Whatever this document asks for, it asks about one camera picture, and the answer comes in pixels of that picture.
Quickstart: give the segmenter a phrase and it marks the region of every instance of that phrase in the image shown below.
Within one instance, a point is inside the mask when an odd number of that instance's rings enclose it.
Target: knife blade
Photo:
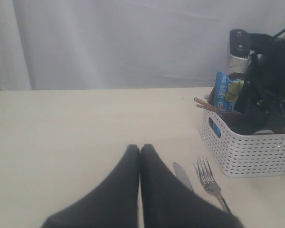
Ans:
[[[193,191],[190,179],[187,176],[185,170],[177,162],[173,162],[172,164],[173,164],[174,171],[175,171],[177,179],[179,179],[179,181],[183,185],[185,185],[189,190]]]

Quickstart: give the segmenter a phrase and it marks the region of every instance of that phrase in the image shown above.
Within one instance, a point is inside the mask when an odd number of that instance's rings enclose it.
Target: table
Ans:
[[[95,188],[130,143],[152,143],[166,165],[200,185],[196,156],[209,158],[229,207],[246,228],[285,228],[285,176],[233,179],[199,135],[193,97],[210,88],[0,92],[0,228],[40,227]],[[143,227],[139,210],[140,227]]]

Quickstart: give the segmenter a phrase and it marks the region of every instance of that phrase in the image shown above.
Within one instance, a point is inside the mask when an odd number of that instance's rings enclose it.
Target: white plastic basket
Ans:
[[[220,137],[209,119],[220,129]],[[230,130],[216,113],[205,111],[200,135],[226,176],[285,175],[285,134],[240,135]]]

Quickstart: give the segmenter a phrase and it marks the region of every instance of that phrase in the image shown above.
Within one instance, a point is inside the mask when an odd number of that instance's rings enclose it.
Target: blue snack package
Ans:
[[[240,92],[240,81],[239,79],[231,81],[223,72],[218,72],[215,80],[214,106],[219,110],[232,112]],[[221,132],[215,124],[213,130],[220,137]]]

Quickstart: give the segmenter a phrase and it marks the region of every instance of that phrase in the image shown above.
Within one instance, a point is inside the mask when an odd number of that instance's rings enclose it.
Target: silver fork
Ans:
[[[196,165],[194,166],[204,190],[207,193],[215,195],[218,198],[223,210],[232,214],[223,195],[221,194],[220,186],[214,179],[208,159],[203,157],[196,158]]]

